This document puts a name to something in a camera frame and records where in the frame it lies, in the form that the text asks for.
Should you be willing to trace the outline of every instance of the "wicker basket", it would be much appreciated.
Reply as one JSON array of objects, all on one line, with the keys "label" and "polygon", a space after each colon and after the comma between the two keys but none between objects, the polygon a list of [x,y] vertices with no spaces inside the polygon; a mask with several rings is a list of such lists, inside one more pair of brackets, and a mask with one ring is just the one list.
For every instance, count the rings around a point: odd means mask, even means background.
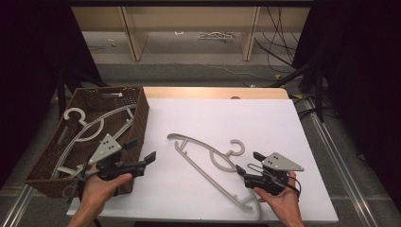
[{"label": "wicker basket", "polygon": [[[133,113],[133,123],[117,138],[117,142],[123,145],[133,138],[138,138],[138,145],[127,151],[124,150],[122,154],[123,162],[137,162],[145,140],[149,109],[148,101],[142,87],[77,89],[67,109],[82,109],[86,114],[84,121],[91,123],[109,111],[130,104],[136,104],[136,108],[131,109]],[[63,176],[62,174],[58,179],[51,179],[53,169],[60,159],[61,154],[83,128],[78,122],[80,119],[79,113],[71,112],[69,116],[69,120],[61,119],[46,149],[25,180],[26,184],[31,185],[50,198],[62,197],[63,190],[75,181],[65,178],[68,175]],[[88,160],[91,153],[98,147],[99,141],[101,141],[107,133],[114,135],[126,123],[127,119],[130,118],[127,111],[115,113],[106,117],[101,133],[89,141],[77,142],[72,147],[63,166],[77,169],[78,165]],[[99,125],[100,123],[94,124],[80,138],[94,135],[99,129]],[[133,180],[120,187],[120,194],[129,194],[132,191],[132,187]]]}]

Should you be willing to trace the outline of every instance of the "metal rail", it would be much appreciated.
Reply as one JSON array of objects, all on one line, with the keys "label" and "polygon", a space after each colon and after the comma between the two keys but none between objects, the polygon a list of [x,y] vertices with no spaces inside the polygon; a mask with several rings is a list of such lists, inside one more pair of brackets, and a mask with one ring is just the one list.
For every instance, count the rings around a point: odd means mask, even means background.
[{"label": "metal rail", "polygon": [[13,227],[18,226],[21,218],[24,215],[24,212],[29,205],[30,199],[32,199],[33,193],[35,189],[29,185],[25,185],[22,189],[20,195],[17,200],[9,209],[6,218],[4,219],[1,226],[3,227]]},{"label": "metal rail", "polygon": [[[312,102],[306,102],[305,105],[307,108],[314,108],[311,104]],[[330,156],[331,161],[336,168],[340,179],[345,187],[345,190],[348,193],[348,196],[354,205],[357,214],[363,224],[366,227],[374,227],[378,226],[375,217],[371,211],[371,208],[365,198],[363,197],[362,193],[360,192],[359,188],[357,187],[356,182],[354,181],[353,176],[351,175],[350,171],[348,170],[347,165],[344,163],[339,150],[336,147],[330,133],[328,132],[327,127],[319,117],[312,113],[312,121],[315,125],[316,130],[319,133],[319,136],[322,138],[324,146]]]}]

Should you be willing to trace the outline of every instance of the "white board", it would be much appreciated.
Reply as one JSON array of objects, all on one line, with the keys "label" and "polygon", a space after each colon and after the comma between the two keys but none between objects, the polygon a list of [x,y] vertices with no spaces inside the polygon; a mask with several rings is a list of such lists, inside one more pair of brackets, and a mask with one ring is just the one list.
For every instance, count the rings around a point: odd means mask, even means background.
[{"label": "white board", "polygon": [[[233,139],[245,145],[245,153],[230,160],[254,173],[247,164],[260,166],[253,152],[269,156],[278,152],[305,171],[297,172],[302,185],[300,209],[304,221],[335,222],[338,217],[323,184],[304,130],[291,100],[277,99],[185,99],[149,98],[150,106],[145,144],[140,160],[154,150],[157,158],[136,178],[133,192],[111,198],[103,217],[149,220],[184,220],[216,222],[258,222],[256,204],[244,211],[208,182],[175,149],[178,133],[202,141],[221,153],[240,150]],[[240,200],[249,196],[242,178],[224,172],[211,162],[209,151],[188,144],[188,157],[209,176]],[[262,203],[264,220],[277,220],[270,207]],[[67,215],[78,208],[74,200]]]}]

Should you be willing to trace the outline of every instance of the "forearm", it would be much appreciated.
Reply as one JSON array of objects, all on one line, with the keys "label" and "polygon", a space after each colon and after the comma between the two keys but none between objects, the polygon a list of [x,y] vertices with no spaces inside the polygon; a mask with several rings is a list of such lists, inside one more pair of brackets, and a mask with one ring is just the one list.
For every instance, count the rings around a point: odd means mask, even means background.
[{"label": "forearm", "polygon": [[76,214],[71,218],[68,227],[90,226],[96,217],[97,213],[95,209],[81,204]]}]

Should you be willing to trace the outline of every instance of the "human hand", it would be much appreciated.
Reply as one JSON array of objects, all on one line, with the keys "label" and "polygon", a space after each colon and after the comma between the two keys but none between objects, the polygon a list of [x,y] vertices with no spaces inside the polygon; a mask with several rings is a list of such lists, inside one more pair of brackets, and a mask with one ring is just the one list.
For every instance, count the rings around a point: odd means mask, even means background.
[{"label": "human hand", "polygon": [[[288,172],[288,184],[295,186],[296,174]],[[300,208],[298,205],[297,192],[289,187],[277,196],[273,196],[262,188],[255,187],[253,191],[260,197],[260,202],[267,202],[274,214],[287,226],[304,226]]]},{"label": "human hand", "polygon": [[130,173],[118,176],[111,181],[103,181],[96,174],[85,183],[82,200],[76,214],[68,226],[89,226],[91,222],[103,211],[115,189],[132,179]]}]

